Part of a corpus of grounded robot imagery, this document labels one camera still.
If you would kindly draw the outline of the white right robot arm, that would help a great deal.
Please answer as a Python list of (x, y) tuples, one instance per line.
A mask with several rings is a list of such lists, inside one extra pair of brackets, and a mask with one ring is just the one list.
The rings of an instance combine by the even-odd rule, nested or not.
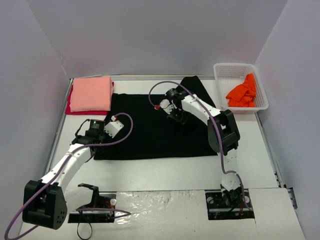
[(222, 202), (229, 207), (238, 203), (240, 195), (236, 190), (241, 188), (237, 162), (240, 132), (234, 114), (209, 105), (196, 94), (185, 90), (178, 92), (175, 88), (166, 92), (159, 107), (178, 123), (184, 124), (188, 117), (193, 116), (207, 126), (209, 146), (220, 157)]

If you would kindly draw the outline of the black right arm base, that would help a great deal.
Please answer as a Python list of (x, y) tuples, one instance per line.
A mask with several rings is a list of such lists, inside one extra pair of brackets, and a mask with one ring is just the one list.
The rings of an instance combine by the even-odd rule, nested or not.
[(207, 216), (210, 221), (254, 219), (255, 214), (248, 190), (225, 189), (205, 192)]

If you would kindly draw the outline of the black t-shirt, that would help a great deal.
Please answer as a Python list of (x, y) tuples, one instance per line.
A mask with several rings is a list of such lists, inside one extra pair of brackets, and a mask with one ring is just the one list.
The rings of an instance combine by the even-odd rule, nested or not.
[(118, 141), (130, 134), (126, 140), (115, 145), (98, 147), (95, 160), (143, 160), (159, 158), (190, 158), (215, 156), (208, 141), (208, 129), (197, 117), (188, 114), (184, 124), (155, 110), (151, 103), (160, 103), (164, 95), (118, 94), (111, 98), (111, 109), (105, 121), (119, 116), (123, 129), (114, 137)]

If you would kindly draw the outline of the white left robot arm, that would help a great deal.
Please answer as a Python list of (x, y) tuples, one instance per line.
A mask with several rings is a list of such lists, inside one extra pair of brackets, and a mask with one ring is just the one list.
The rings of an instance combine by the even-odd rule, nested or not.
[(78, 170), (93, 156), (93, 144), (99, 144), (105, 121), (92, 119), (84, 135), (75, 135), (68, 151), (56, 166), (40, 180), (29, 181), (24, 188), (22, 220), (49, 229), (59, 229), (68, 214), (81, 207), (97, 208), (101, 203), (99, 188), (86, 183), (67, 190)]

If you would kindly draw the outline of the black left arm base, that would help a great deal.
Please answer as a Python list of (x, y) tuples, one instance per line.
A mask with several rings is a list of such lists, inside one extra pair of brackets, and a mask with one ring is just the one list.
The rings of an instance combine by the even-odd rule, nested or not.
[(81, 183), (76, 188), (65, 190), (68, 219), (70, 223), (113, 223), (115, 193), (101, 193), (98, 186)]

